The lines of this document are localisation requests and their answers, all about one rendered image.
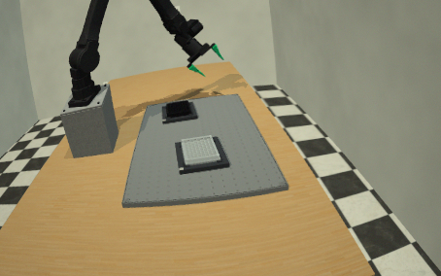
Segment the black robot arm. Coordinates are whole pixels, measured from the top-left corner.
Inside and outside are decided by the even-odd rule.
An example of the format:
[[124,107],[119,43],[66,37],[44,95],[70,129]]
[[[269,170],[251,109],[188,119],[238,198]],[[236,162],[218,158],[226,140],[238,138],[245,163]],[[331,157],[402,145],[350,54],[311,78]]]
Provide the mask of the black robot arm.
[[[70,53],[73,97],[68,102],[69,108],[88,106],[101,90],[100,85],[94,84],[90,72],[96,69],[100,61],[99,33],[108,2],[109,0],[91,0],[79,43],[77,42],[76,48]],[[170,34],[175,35],[174,41],[181,47],[189,45],[190,39],[203,29],[198,19],[187,21],[170,0],[150,0],[150,2],[160,15],[163,26]],[[200,44],[195,38],[193,39]]]

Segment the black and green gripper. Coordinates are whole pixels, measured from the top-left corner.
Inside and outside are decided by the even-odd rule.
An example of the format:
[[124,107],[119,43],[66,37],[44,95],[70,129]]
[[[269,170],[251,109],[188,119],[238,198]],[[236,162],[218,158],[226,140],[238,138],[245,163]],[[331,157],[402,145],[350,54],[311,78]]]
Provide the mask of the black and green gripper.
[[189,65],[187,66],[187,68],[191,71],[197,72],[199,74],[201,74],[202,76],[206,77],[203,73],[201,73],[196,67],[194,67],[192,65],[192,63],[201,55],[203,55],[204,53],[206,53],[209,49],[212,49],[214,52],[217,53],[217,55],[223,60],[219,49],[217,47],[217,45],[215,43],[213,43],[211,46],[208,44],[204,44],[203,47],[201,45],[199,45],[193,38],[190,39],[190,44],[186,44],[185,46],[183,46],[183,49],[189,53],[191,55],[191,57],[189,59],[187,59],[187,61],[189,62]]

